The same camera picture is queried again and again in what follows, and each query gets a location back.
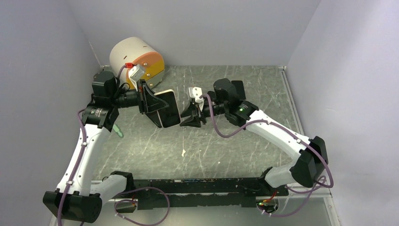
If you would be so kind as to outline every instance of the gray wall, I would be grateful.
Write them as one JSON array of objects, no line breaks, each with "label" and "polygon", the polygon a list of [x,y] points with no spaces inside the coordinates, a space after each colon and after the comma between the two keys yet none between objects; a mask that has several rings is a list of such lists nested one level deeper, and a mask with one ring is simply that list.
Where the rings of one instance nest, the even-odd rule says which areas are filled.
[{"label": "gray wall", "polygon": [[99,65],[63,0],[0,3],[0,225],[48,225]]},{"label": "gray wall", "polygon": [[68,0],[103,65],[137,36],[169,65],[287,65],[320,0]]},{"label": "gray wall", "polygon": [[399,225],[399,2],[323,0],[288,63],[305,132],[326,141],[342,225]]}]

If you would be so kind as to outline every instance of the tabletop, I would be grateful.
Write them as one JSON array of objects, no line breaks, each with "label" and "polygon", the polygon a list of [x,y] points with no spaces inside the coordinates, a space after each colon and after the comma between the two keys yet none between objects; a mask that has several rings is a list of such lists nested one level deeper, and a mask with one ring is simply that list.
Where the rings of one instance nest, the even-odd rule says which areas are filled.
[{"label": "tabletop", "polygon": [[[247,100],[284,126],[298,132],[287,89],[276,66],[167,66],[154,91],[173,89],[180,112],[188,104],[189,87],[213,90],[221,78],[242,80]],[[224,134],[238,127],[223,115],[217,126]],[[241,131],[231,138],[218,136],[208,120],[202,128],[158,128],[138,108],[120,109],[115,124],[124,137],[111,133],[94,171],[99,180],[115,170],[135,179],[257,177],[268,167],[291,159],[264,138]]]}]

